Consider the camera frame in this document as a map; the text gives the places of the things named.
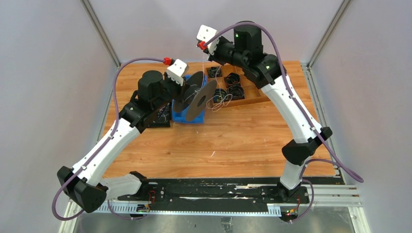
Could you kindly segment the dark grey cable spool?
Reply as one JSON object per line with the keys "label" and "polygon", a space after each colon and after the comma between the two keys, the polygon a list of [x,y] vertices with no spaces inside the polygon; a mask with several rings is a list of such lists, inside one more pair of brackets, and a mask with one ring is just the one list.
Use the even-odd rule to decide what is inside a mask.
{"label": "dark grey cable spool", "polygon": [[205,78],[203,71],[192,74],[186,80],[185,87],[187,89],[183,92],[182,97],[173,102],[172,111],[182,113],[186,110],[185,120],[195,120],[206,108],[207,102],[213,99],[218,84],[216,80],[211,80],[206,84],[204,81],[207,81],[207,78]]}

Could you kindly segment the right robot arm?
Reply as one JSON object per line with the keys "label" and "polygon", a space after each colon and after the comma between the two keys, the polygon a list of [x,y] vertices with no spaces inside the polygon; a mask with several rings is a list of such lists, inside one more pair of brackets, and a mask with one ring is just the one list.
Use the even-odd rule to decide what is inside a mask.
{"label": "right robot arm", "polygon": [[282,148],[286,164],[277,194],[283,202],[291,202],[302,183],[305,162],[332,136],[332,130],[313,119],[293,89],[279,55],[263,51],[263,30],[251,21],[239,22],[232,28],[233,42],[216,29],[201,25],[196,36],[198,47],[210,61],[241,68],[245,77],[270,99],[286,121],[293,139]]}

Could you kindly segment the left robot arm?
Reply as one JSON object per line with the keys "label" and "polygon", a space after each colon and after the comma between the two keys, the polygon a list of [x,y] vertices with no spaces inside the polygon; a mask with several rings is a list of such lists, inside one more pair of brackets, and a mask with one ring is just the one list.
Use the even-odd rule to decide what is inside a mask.
{"label": "left robot arm", "polygon": [[120,196],[132,195],[136,200],[148,197],[147,180],[140,173],[132,171],[114,178],[103,178],[103,174],[125,147],[157,119],[159,110],[182,97],[188,88],[185,75],[156,70],[144,72],[137,86],[95,147],[72,167],[63,166],[57,172],[63,192],[87,213]]}

